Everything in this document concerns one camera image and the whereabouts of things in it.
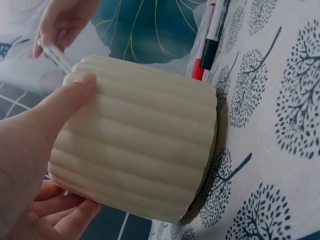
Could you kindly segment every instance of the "hand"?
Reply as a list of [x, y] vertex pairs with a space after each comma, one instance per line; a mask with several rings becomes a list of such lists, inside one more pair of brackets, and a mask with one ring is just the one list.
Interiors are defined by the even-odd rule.
[[78, 240], [101, 206], [63, 192], [51, 180], [43, 181], [40, 193], [6, 240]]
[[51, 0], [42, 14], [33, 55], [37, 58], [42, 53], [39, 38], [44, 46], [53, 42], [64, 52], [85, 28], [99, 3], [100, 0]]
[[34, 201], [59, 132], [95, 90], [93, 74], [76, 81], [58, 88], [38, 106], [0, 121], [0, 238]]

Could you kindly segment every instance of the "red pen cap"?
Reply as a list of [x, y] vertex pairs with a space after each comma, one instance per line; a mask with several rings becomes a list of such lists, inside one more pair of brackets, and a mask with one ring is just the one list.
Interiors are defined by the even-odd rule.
[[194, 63], [192, 78], [202, 81], [202, 76], [204, 75], [205, 69], [200, 67], [200, 63], [201, 63], [201, 58], [197, 58]]

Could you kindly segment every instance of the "printed tree pattern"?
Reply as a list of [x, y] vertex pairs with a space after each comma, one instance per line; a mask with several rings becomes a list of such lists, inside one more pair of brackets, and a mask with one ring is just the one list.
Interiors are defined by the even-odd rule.
[[189, 227], [187, 230], [185, 230], [181, 240], [196, 240], [194, 229]]
[[225, 239], [291, 239], [290, 218], [286, 197], [280, 194], [280, 190], [275, 190], [274, 185], [264, 186], [261, 183], [258, 190], [243, 201]]
[[3, 42], [0, 42], [0, 62], [2, 62], [5, 57], [7, 56], [9, 50], [12, 48], [12, 47], [15, 47], [19, 44], [23, 44], [25, 42], [28, 42], [30, 41], [30, 39], [25, 39], [25, 40], [22, 40], [22, 41], [19, 41], [16, 43], [16, 45], [14, 45], [14, 43], [16, 41], [18, 41], [19, 39], [21, 39], [22, 36], [16, 38], [15, 40], [13, 40], [11, 43], [3, 43]]
[[210, 74], [208, 75], [208, 78], [207, 78], [207, 80], [206, 80], [207, 83], [212, 84], [212, 81], [213, 81], [213, 79], [214, 79], [214, 77], [215, 77], [215, 75], [216, 75], [216, 72], [217, 72], [217, 70], [218, 70], [218, 67], [219, 67], [219, 64], [218, 64], [218, 66], [216, 67], [214, 73], [210, 72]]
[[249, 34], [259, 32], [268, 23], [278, 0], [253, 0], [249, 18]]
[[258, 49], [247, 52], [240, 65], [240, 71], [235, 83], [235, 90], [231, 99], [230, 125], [234, 128], [242, 128], [249, 122], [253, 111], [259, 106], [262, 94], [266, 89], [267, 67], [266, 59], [272, 51], [282, 27], [273, 39], [273, 42], [263, 56]]
[[276, 101], [276, 142], [292, 154], [320, 156], [320, 26], [314, 20], [299, 31], [283, 72]]
[[229, 18], [228, 18], [226, 24], [224, 25], [224, 28], [222, 29], [221, 36], [220, 36], [220, 39], [219, 39], [218, 48], [216, 50], [216, 54], [215, 54], [214, 61], [213, 61], [214, 63], [216, 62], [216, 60], [219, 57], [219, 55], [222, 53], [222, 47], [223, 47], [224, 41], [225, 41], [226, 28], [227, 28], [227, 26], [229, 24], [229, 21], [230, 21], [230, 15], [229, 15]]
[[171, 240], [176, 240], [182, 227], [182, 220], [179, 222], [172, 224], [170, 227]]
[[226, 53], [230, 52], [233, 47], [236, 45], [238, 34], [242, 28], [242, 24], [245, 18], [245, 6], [247, 0], [245, 1], [243, 7], [238, 7], [232, 15], [231, 24], [228, 32], [228, 38], [226, 39], [225, 51]]
[[161, 240], [162, 235], [164, 234], [164, 229], [168, 227], [168, 223], [160, 222], [159, 230], [156, 233], [156, 240]]
[[223, 106], [225, 105], [227, 101], [227, 95], [229, 93], [229, 87], [230, 87], [230, 74], [232, 72], [232, 69], [235, 66], [235, 63], [237, 61], [239, 52], [236, 54], [235, 60], [232, 64], [231, 69], [229, 69], [229, 65], [225, 65], [218, 76], [218, 80], [216, 81], [215, 90], [216, 90], [216, 98], [217, 98], [217, 105], [216, 110], [217, 112], [220, 112]]
[[231, 179], [249, 162], [251, 157], [250, 153], [233, 171], [231, 152], [228, 148], [222, 148], [213, 158], [200, 194], [200, 219], [205, 228], [212, 227], [221, 219], [231, 194]]

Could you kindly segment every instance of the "cream ribbed cup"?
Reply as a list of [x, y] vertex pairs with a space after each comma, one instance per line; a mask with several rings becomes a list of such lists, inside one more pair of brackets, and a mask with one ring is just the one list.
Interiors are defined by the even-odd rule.
[[146, 218], [175, 223], [207, 174], [215, 145], [212, 84], [110, 57], [76, 64], [94, 96], [63, 127], [48, 164], [60, 187]]

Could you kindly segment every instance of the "pen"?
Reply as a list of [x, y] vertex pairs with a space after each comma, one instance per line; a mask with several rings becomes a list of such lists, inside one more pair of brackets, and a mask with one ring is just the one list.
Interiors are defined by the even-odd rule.
[[54, 64], [61, 69], [66, 75], [71, 73], [73, 64], [66, 58], [66, 56], [61, 52], [53, 43], [49, 46], [42, 46], [42, 42], [39, 39], [37, 44], [42, 47], [43, 52], [48, 55]]
[[210, 27], [210, 22], [212, 20], [212, 17], [214, 15], [214, 10], [216, 7], [216, 0], [211, 0], [209, 8], [208, 8], [208, 17], [205, 20], [205, 31], [203, 31], [203, 36], [201, 36], [200, 39], [200, 48], [198, 49], [196, 56], [195, 56], [195, 62], [194, 62], [194, 66], [193, 66], [193, 72], [192, 72], [192, 78], [196, 79], [196, 80], [202, 80], [202, 76], [204, 74], [204, 68], [200, 67], [200, 63], [201, 63], [201, 56], [202, 56], [202, 52], [204, 50], [204, 44], [205, 44], [205, 39], [208, 36], [209, 33], [209, 27]]
[[217, 0], [201, 56], [200, 67], [203, 69], [211, 70], [226, 18], [227, 7], [228, 0]]

